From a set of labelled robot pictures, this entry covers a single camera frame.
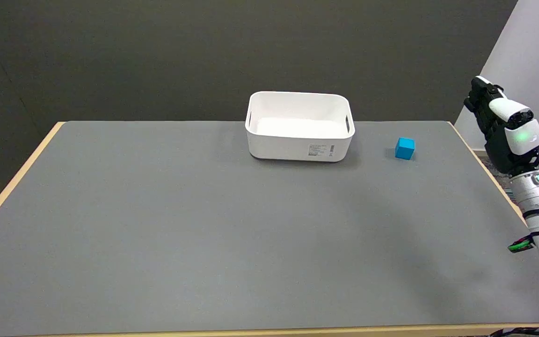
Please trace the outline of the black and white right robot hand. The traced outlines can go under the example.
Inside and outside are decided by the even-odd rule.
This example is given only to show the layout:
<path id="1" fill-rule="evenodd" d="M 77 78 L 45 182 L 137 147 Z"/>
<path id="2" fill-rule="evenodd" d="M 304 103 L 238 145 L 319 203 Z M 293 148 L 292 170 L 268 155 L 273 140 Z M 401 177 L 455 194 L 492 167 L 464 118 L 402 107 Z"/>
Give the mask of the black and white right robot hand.
<path id="1" fill-rule="evenodd" d="M 517 176 L 539 166 L 539 122 L 530 107 L 507 98 L 500 85 L 478 75 L 464 106 L 485 136 L 490 162 L 502 174 Z"/>

